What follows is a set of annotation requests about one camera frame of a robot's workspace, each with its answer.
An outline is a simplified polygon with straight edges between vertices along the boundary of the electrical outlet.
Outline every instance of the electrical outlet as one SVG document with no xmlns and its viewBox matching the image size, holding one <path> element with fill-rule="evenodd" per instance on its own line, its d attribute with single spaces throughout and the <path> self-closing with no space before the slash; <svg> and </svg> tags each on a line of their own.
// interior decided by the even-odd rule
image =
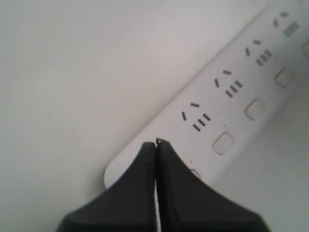
<svg viewBox="0 0 309 232">
<path fill-rule="evenodd" d="M 157 137 L 211 185 L 308 75 L 305 4 L 280 0 L 265 9 L 108 165 L 105 185 Z"/>
</svg>

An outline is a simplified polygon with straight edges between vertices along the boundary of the white power strip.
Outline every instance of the white power strip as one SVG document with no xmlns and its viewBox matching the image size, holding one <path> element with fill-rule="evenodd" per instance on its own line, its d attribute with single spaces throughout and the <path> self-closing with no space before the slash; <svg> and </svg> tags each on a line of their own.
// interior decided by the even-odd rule
<svg viewBox="0 0 309 232">
<path fill-rule="evenodd" d="M 308 5 L 272 4 L 108 165 L 106 187 L 156 138 L 211 185 L 309 74 L 308 58 Z"/>
</svg>

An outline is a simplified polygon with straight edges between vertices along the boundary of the white wall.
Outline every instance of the white wall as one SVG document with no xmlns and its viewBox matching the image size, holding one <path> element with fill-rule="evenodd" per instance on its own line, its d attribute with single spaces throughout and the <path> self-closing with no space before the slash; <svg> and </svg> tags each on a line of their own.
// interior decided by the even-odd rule
<svg viewBox="0 0 309 232">
<path fill-rule="evenodd" d="M 0 1 L 0 230 L 53 231 L 270 0 Z"/>
<path fill-rule="evenodd" d="M 309 78 L 213 186 L 261 214 L 273 232 L 309 228 L 308 116 Z"/>
</svg>

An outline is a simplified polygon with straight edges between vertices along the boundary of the power strip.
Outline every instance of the power strip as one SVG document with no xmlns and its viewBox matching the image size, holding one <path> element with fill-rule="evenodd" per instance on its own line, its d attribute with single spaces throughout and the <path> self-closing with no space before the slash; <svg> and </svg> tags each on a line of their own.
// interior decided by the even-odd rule
<svg viewBox="0 0 309 232">
<path fill-rule="evenodd" d="M 308 5 L 273 3 L 108 165 L 106 187 L 156 138 L 211 185 L 309 74 L 308 58 Z"/>
</svg>

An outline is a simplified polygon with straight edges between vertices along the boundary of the white background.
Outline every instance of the white background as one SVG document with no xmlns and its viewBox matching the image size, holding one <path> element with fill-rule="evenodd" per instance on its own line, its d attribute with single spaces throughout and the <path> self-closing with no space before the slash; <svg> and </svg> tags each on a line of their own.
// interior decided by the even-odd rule
<svg viewBox="0 0 309 232">
<path fill-rule="evenodd" d="M 0 2 L 0 229 L 54 231 L 270 0 Z"/>
</svg>

